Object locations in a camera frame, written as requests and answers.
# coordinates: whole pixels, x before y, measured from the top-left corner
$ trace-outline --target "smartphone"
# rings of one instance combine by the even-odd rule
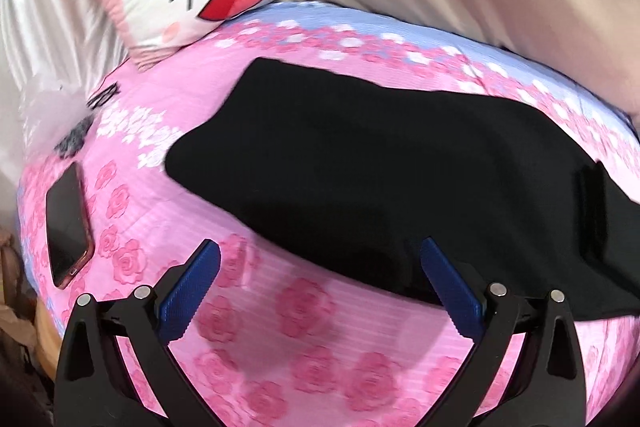
[[[53,284],[64,289],[94,254],[80,166],[73,162],[47,192],[47,246]]]

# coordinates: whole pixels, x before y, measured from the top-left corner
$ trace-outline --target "bed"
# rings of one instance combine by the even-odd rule
[[[68,160],[50,156],[28,165],[18,189],[26,272],[62,335],[80,294],[128,296],[185,261],[204,238],[218,242],[220,274],[185,336],[170,347],[229,427],[414,425],[471,346],[443,309],[302,261],[164,174],[172,143],[215,113],[256,57],[394,89],[528,103],[640,201],[640,144],[622,113],[547,67],[432,28],[319,2],[280,3],[225,23],[143,73],[125,62],[103,83],[117,82],[120,94],[96,118],[76,157],[94,257],[64,291],[52,285],[44,194]],[[640,351],[640,320],[578,323],[577,331],[591,419]],[[480,412],[497,404],[521,343],[514,337]],[[121,348],[144,404],[161,412],[130,346]],[[318,421],[317,410],[323,411]]]

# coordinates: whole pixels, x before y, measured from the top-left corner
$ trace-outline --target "blue gripper pad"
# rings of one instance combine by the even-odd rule
[[[184,335],[220,270],[220,260],[220,248],[209,239],[194,252],[185,272],[159,304],[157,334],[162,342],[168,344]]]
[[[422,242],[420,264],[458,333],[479,341],[484,335],[484,306],[431,237]]]

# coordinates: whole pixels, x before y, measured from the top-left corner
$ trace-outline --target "light blue fabric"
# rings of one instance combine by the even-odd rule
[[[594,113],[597,113],[595,118],[599,116],[610,130],[619,131],[623,136],[633,137],[633,142],[640,150],[630,120],[623,111],[601,101],[588,89],[551,68],[487,44],[435,28],[401,22],[392,17],[315,1],[270,4],[260,10],[246,13],[236,20],[248,21],[255,18],[266,23],[295,20],[301,28],[306,30],[348,24],[359,34],[379,36],[382,33],[394,33],[421,48],[453,46],[471,60],[497,64],[510,77],[517,79],[525,86],[530,85],[534,80],[540,81],[553,97],[566,100],[576,113],[583,114],[587,118],[594,118]]]

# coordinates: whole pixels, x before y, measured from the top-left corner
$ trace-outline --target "pink rose print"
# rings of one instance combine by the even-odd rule
[[[224,349],[204,353],[194,360],[199,380],[217,394],[229,394],[240,374],[236,363]]]
[[[33,220],[36,231],[41,229],[44,226],[44,223],[47,219],[47,214],[45,211],[44,201],[38,202],[35,210],[33,211]]]
[[[594,383],[593,390],[591,391],[591,396],[589,397],[589,400],[587,402],[588,410],[594,410],[603,407],[604,404],[609,400],[611,394],[614,392],[619,383],[619,381],[615,378],[616,375],[614,368],[607,367],[604,364],[604,361],[601,363],[601,366],[605,369],[598,371],[596,382]]]
[[[62,321],[65,324],[69,322],[69,316],[71,315],[71,310],[76,304],[76,300],[84,293],[84,279],[75,279],[74,282],[71,283],[71,288],[69,290],[69,308],[62,312]]]
[[[382,417],[381,427],[415,427],[424,416],[426,407],[414,398],[405,398],[394,406],[394,411]]]
[[[136,356],[136,352],[133,350],[133,345],[129,339],[124,339],[124,346],[127,349],[127,354],[131,357],[132,361],[136,364],[137,367],[140,367],[140,362],[138,362],[138,357]]]
[[[602,357],[600,359],[600,365],[602,367],[608,367],[610,359],[609,344],[607,343],[609,341],[609,331],[606,331],[605,335],[605,344],[602,350]]]
[[[538,106],[538,97],[540,92],[535,87],[531,89],[530,86],[523,86],[517,80],[513,80],[512,78],[501,78],[498,73],[489,74],[487,77],[492,80],[493,86],[489,94],[496,94],[497,96],[509,98],[516,102],[523,102],[524,96],[529,101],[527,102],[529,105],[533,105],[534,107]]]
[[[422,52],[427,58],[447,57],[449,54],[441,47],[431,48]]]
[[[122,284],[135,284],[142,281],[146,268],[146,256],[140,243],[129,239],[123,248],[113,253],[113,278]]]
[[[302,353],[293,363],[293,386],[304,393],[330,393],[337,386],[335,359],[330,349],[317,346]]]
[[[47,297],[49,295],[49,292],[47,291],[47,279],[42,273],[38,273],[37,279],[38,279],[38,295],[40,295],[40,298],[44,302],[47,302]]]
[[[400,46],[396,48],[390,48],[387,50],[389,65],[393,68],[404,68],[406,63],[405,59],[407,57],[406,51],[404,51]]]
[[[484,400],[480,404],[478,413],[489,411],[496,407],[504,394],[504,390],[507,389],[510,375],[504,369],[500,368],[495,375],[494,382],[491,384],[489,391],[487,391]]]
[[[635,336],[633,336],[633,324],[631,317],[620,317],[617,323],[616,332],[616,351],[619,353],[628,353],[635,344]]]
[[[34,276],[40,273],[40,256],[37,253],[31,258],[31,272]]]
[[[173,266],[180,266],[180,261],[169,261],[169,264],[162,267],[161,269],[158,270],[158,275],[156,275],[156,280],[160,280],[160,278],[166,273],[167,270],[169,270],[171,267]]]
[[[34,201],[42,201],[44,204],[45,197],[47,195],[47,191],[51,188],[55,181],[55,176],[53,172],[47,170],[47,168],[43,168],[43,170],[38,174],[36,178],[33,200]]]
[[[31,184],[36,181],[38,170],[33,165],[27,165],[22,173],[22,185],[26,192],[31,189]]]
[[[121,217],[129,206],[129,187],[121,185],[114,188],[107,205],[107,218]]]
[[[398,397],[396,367],[382,353],[364,353],[346,375],[344,396],[353,411],[374,411]]]
[[[31,244],[35,243],[36,236],[38,235],[38,229],[36,227],[36,219],[31,216],[27,221],[27,226],[24,229],[24,235],[29,239]]]
[[[116,162],[111,160],[98,172],[98,178],[94,185],[95,190],[100,190],[101,188],[106,187],[109,182],[114,179],[116,172],[118,172]]]
[[[136,369],[133,373],[131,373],[131,381],[133,382],[133,386],[138,391],[138,396],[142,403],[149,407],[153,408],[154,405],[154,394],[149,387],[148,381],[146,381],[144,373],[139,369]]]
[[[176,360],[176,362],[178,362],[178,365],[180,366],[180,369],[184,373],[184,376],[187,377],[187,380],[189,380],[191,383],[196,382],[196,380],[198,380],[198,377],[196,377],[194,375],[194,372],[191,371],[191,369],[193,369],[193,360],[185,360],[185,361]]]
[[[234,406],[224,398],[215,394],[207,397],[205,401],[225,427],[244,427],[244,422],[236,409],[234,409]]]
[[[102,230],[100,241],[98,242],[98,255],[100,257],[110,258],[120,245],[118,238],[118,227],[111,225]]]
[[[449,382],[462,365],[462,360],[453,357],[440,357],[437,366],[424,377],[424,390],[429,394],[431,405],[447,388]]]
[[[47,245],[42,247],[42,252],[40,253],[40,266],[42,266],[42,268],[49,267],[49,247],[47,247]]]
[[[220,243],[220,253],[222,263],[215,283],[221,288],[241,285],[247,270],[255,267],[258,262],[257,248],[237,234],[232,234]]]
[[[86,201],[86,211],[90,216],[95,212],[95,194]]]
[[[117,299],[124,299],[124,295],[120,292],[120,290],[109,292],[102,298],[103,301],[115,301]]]
[[[204,302],[196,316],[200,334],[211,342],[228,343],[236,339],[242,320],[226,297],[218,295],[211,302]]]
[[[276,312],[280,315],[280,331],[299,339],[319,333],[334,314],[335,304],[318,284],[296,279],[277,297]]]
[[[287,413],[282,387],[272,381],[250,382],[242,395],[246,411],[258,423],[268,425]]]
[[[587,359],[584,362],[584,374],[589,376],[591,371],[593,371],[593,367],[595,363],[598,361],[598,348],[595,346],[591,346],[589,348],[589,352],[587,353]]]

